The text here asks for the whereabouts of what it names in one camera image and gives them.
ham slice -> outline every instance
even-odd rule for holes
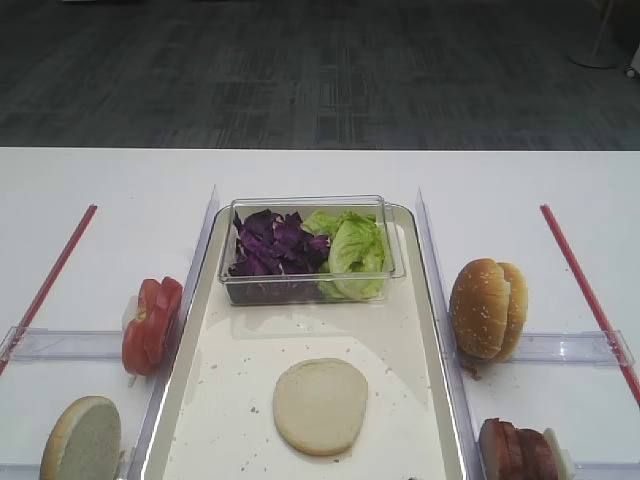
[[[556,462],[544,436],[528,428],[518,429],[524,480],[558,480]]]
[[[509,452],[509,466],[511,471],[511,480],[524,480],[524,468],[522,465],[522,449],[518,440],[518,432],[516,427],[510,422],[500,422],[504,430],[504,436],[507,441],[507,450]]]
[[[511,480],[509,449],[499,419],[485,420],[479,442],[487,480]]]

hamburger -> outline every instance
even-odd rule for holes
[[[450,316],[458,348],[474,359],[506,360],[527,320],[527,283],[517,267],[481,258],[458,274]]]

tomato slice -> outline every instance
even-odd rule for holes
[[[182,285],[171,277],[165,277],[160,284],[156,304],[146,320],[144,349],[152,363],[160,363],[162,360],[167,332],[181,299]]]
[[[180,306],[182,285],[171,277],[164,277],[156,297],[156,306],[169,312],[171,317]]]
[[[140,320],[130,321],[122,340],[122,363],[125,370],[134,375],[151,375],[157,367],[149,360],[144,349],[146,323]]]
[[[146,321],[144,351],[151,363],[160,363],[164,353],[164,337],[169,329],[169,314],[157,305]]]
[[[145,278],[138,292],[138,312],[136,319],[145,320],[156,304],[160,283],[155,278]]]

green lettuce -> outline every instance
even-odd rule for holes
[[[339,217],[315,211],[303,224],[314,235],[329,235],[329,259],[320,271],[331,273],[381,272],[384,265],[382,232],[376,225],[375,215],[345,212]],[[383,279],[336,280],[319,282],[318,288],[331,298],[365,300],[377,297],[384,285]]]

red stick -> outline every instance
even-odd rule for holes
[[[567,242],[567,239],[562,234],[560,225],[558,225],[558,222],[553,216],[553,213],[551,213],[551,208],[549,208],[549,205],[541,205],[540,210],[542,210],[542,214],[544,215],[544,218],[547,221],[547,224],[549,225],[549,228],[551,229],[553,236],[556,238],[556,242],[558,242],[558,246],[560,247],[560,250],[562,250],[564,258],[567,259],[567,262],[571,267],[571,271],[573,271],[573,275],[576,277],[576,280],[578,281],[578,285],[580,285],[582,294],[584,295],[584,298],[587,300],[587,303],[589,304],[589,307],[591,308],[593,315],[596,317],[596,320],[598,321],[598,325],[600,325],[600,329],[606,333],[613,332],[613,327],[611,326],[611,323],[609,323],[609,320],[607,319],[607,316],[605,315],[604,310],[600,306],[600,303],[598,302],[598,299],[596,298],[595,293],[591,289],[591,286],[589,285],[589,282],[587,281],[587,277],[584,275],[582,268],[580,268],[580,264],[578,263],[578,260],[576,259],[575,255],[571,251],[569,242]],[[613,349],[613,353],[618,359],[618,364],[620,366],[620,370],[622,371],[622,375],[624,375],[624,378],[627,381],[629,388],[631,389],[631,393],[633,393],[633,396],[636,399],[638,406],[640,406],[640,382],[638,381],[638,377],[633,371],[633,367],[628,364],[627,358],[624,352],[622,351],[622,349],[620,348],[620,346],[618,345],[618,343],[615,341],[612,341],[611,348]]]
[[[38,290],[38,293],[36,293],[36,296],[31,302],[31,305],[29,305],[29,308],[27,309],[24,316],[22,317],[22,320],[20,321],[18,328],[16,328],[16,331],[14,332],[13,337],[9,341],[9,345],[6,350],[7,358],[5,360],[0,361],[0,375],[2,375],[2,372],[4,372],[4,369],[7,368],[7,365],[9,363],[8,357],[11,355],[11,352],[16,348],[18,343],[20,343],[20,339],[24,335],[29,325],[31,325],[31,322],[33,321],[33,318],[36,316],[36,313],[38,313],[38,310],[40,309],[40,307],[42,306],[44,299],[47,298],[47,294],[49,293],[49,290],[51,290],[53,283],[58,278],[58,275],[60,274],[62,267],[64,267],[64,264],[67,263],[67,260],[71,255],[71,252],[73,252],[73,249],[78,244],[80,237],[82,237],[82,234],[87,229],[87,226],[89,225],[89,222],[93,218],[93,215],[96,213],[97,209],[98,207],[96,205],[89,205],[89,207],[87,208],[87,211],[82,216],[80,223],[78,223],[78,226],[73,231],[71,238],[69,238],[69,241],[67,242],[64,249],[62,250],[62,253],[60,253],[58,260],[56,260],[56,263],[51,268],[49,275],[47,275],[47,278],[44,280],[44,283],[40,287],[40,290]]]

